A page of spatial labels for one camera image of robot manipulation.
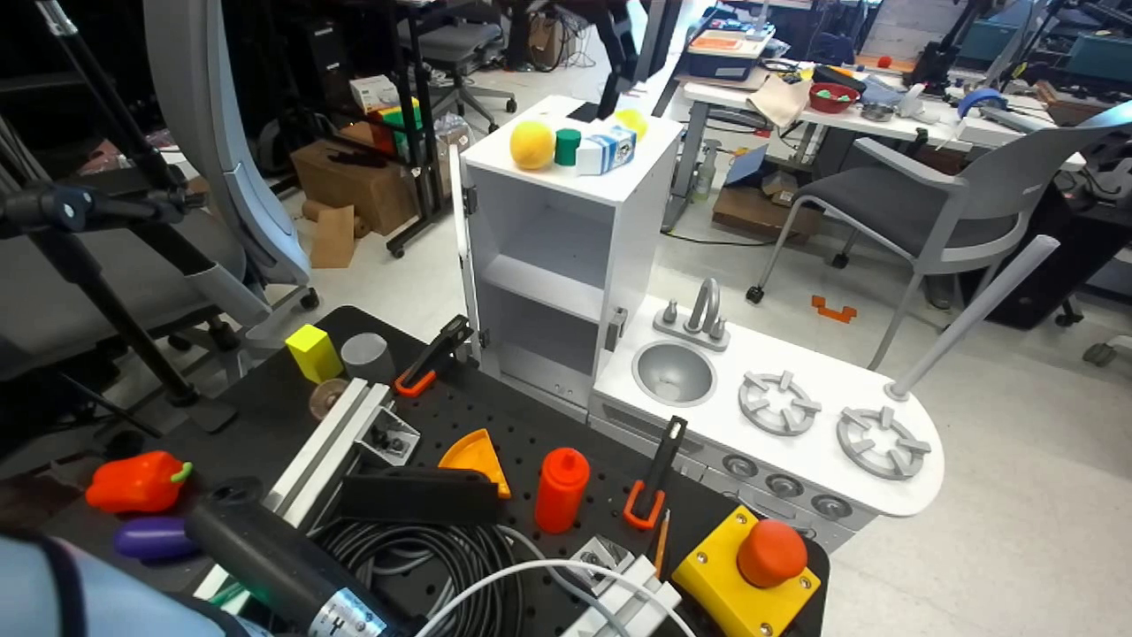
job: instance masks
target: stove burner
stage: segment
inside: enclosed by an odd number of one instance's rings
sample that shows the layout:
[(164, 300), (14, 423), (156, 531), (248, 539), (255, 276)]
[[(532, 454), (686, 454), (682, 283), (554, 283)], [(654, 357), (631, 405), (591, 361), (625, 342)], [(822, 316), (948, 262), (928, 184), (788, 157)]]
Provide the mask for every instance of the stove burner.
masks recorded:
[[(878, 451), (878, 435), (870, 435), (873, 429), (895, 435), (893, 451)], [(841, 412), (837, 442), (857, 466), (864, 466), (884, 481), (915, 478), (922, 466), (922, 458), (932, 454), (932, 446), (922, 438), (915, 438), (907, 423), (895, 420), (893, 406)]]
[(742, 375), (738, 412), (745, 415), (745, 420), (753, 420), (771, 435), (804, 435), (815, 429), (822, 405), (815, 405), (809, 393), (799, 382), (794, 382), (788, 373), (782, 373), (782, 375)]

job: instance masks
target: black table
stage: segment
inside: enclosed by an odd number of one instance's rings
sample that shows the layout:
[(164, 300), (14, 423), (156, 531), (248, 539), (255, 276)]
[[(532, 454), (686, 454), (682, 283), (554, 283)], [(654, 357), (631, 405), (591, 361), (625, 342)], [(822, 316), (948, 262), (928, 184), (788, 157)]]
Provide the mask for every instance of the black table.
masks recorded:
[[(407, 366), (422, 354), (422, 342), (388, 328), (386, 321), (358, 311), (335, 309), (317, 321), (335, 342), (354, 331), (383, 331), (388, 341), (393, 361)], [(279, 350), (248, 379), (239, 379), (222, 399), (239, 412), (239, 420), (219, 435), (203, 435), (195, 429), (178, 429), (164, 446), (178, 458), (195, 460), (195, 484), (212, 487), (230, 478), (258, 478), (264, 487), (282, 475), (290, 458), (310, 435), (315, 419), (308, 415), (310, 385), (297, 375), (295, 361)], [(644, 475), (647, 458), (631, 454), (625, 446), (568, 420), (567, 415), (466, 369), (448, 366), (432, 393), (422, 399), (400, 399), (396, 415), (422, 429), (422, 446), (414, 454), (414, 466), (436, 466), (436, 460), (466, 435), (472, 429), (489, 429), (494, 451), (503, 458), (505, 478), (514, 484), (514, 500), (505, 518), (519, 531), (534, 531), (532, 500), (536, 481), (536, 462), (554, 446), (577, 446), (588, 454), (593, 475), (588, 487), (588, 505), (581, 512), (581, 531), (567, 539), (536, 539), (546, 556), (568, 556), (591, 534), (612, 539), (631, 552), (650, 556), (650, 539), (632, 534), (620, 521), (620, 505), (632, 478)], [(717, 525), (732, 512), (732, 500), (709, 492), (698, 481), (686, 481), (672, 469), (670, 478), (672, 501), (672, 531), (670, 531), (670, 569)], [(66, 543), (123, 566), (127, 573), (164, 586), (164, 591), (192, 591), (203, 573), (212, 566), (208, 560), (192, 560), (178, 566), (137, 566), (114, 556), (118, 521), (86, 508), (83, 501), (64, 505), (46, 531), (64, 534)], [(822, 546), (805, 543), (809, 569), (823, 579), (809, 598), (804, 615), (788, 635), (822, 635), (823, 620), (823, 591), (829, 556)], [(549, 578), (532, 578), (526, 628), (532, 635), (549, 635), (549, 628), (567, 631), (582, 605), (568, 603)], [(698, 635), (717, 635), (715, 622), (682, 603), (680, 612), (692, 622)]]

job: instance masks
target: blue object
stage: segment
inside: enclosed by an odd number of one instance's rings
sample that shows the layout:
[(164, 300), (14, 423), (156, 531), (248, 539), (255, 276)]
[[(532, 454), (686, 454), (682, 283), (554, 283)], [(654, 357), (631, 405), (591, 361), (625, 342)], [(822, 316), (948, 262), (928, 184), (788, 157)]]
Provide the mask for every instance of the blue object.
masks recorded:
[(184, 534), (182, 518), (134, 518), (123, 521), (114, 539), (118, 556), (140, 563), (174, 563), (203, 556), (203, 550)]
[(970, 111), (976, 107), (998, 107), (998, 111), (1008, 111), (1005, 94), (993, 91), (993, 88), (972, 88), (967, 91), (967, 99), (959, 99), (959, 118), (967, 118)]

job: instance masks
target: gray floor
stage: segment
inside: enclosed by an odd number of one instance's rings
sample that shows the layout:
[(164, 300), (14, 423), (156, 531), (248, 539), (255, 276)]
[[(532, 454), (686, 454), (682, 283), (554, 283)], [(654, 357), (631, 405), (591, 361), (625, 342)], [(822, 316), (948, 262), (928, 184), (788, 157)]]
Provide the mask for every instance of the gray floor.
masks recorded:
[[(593, 66), (554, 75), (480, 75), (519, 91), (593, 94)], [(698, 200), (680, 232), (732, 238)], [(702, 276), (724, 287), (724, 320), (771, 337), (865, 361), (902, 269), (860, 251), (849, 269), (822, 265), (831, 238), (782, 259), (761, 309), (742, 300), (768, 248), (702, 248), (658, 238), (650, 293), (689, 300)], [(358, 305), (429, 341), (465, 287), (454, 222), (439, 222), (407, 259), (388, 259), (369, 238), (347, 274), (317, 274), (321, 309)], [(809, 311), (809, 293), (857, 305), (837, 324)], [(829, 635), (1127, 635), (1132, 631), (1132, 366), (1097, 373), (1080, 354), (1115, 331), (1132, 331), (1127, 309), (1082, 296), (1085, 321), (1014, 331), (980, 324), (922, 385), (948, 481), (915, 521), (878, 521), (834, 552)], [(935, 337), (941, 311), (920, 309), (895, 341), (884, 373), (902, 373)]]

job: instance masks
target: faucet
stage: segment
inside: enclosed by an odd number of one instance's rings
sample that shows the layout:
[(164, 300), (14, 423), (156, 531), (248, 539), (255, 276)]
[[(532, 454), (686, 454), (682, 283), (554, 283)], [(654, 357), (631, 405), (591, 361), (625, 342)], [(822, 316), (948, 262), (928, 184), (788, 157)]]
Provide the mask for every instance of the faucet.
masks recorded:
[(723, 296), (717, 280), (709, 276), (709, 280), (702, 283), (698, 309), (692, 309), (692, 316), (686, 320), (682, 331), (709, 331), (709, 328), (715, 328), (715, 321), (717, 321), (717, 296)]

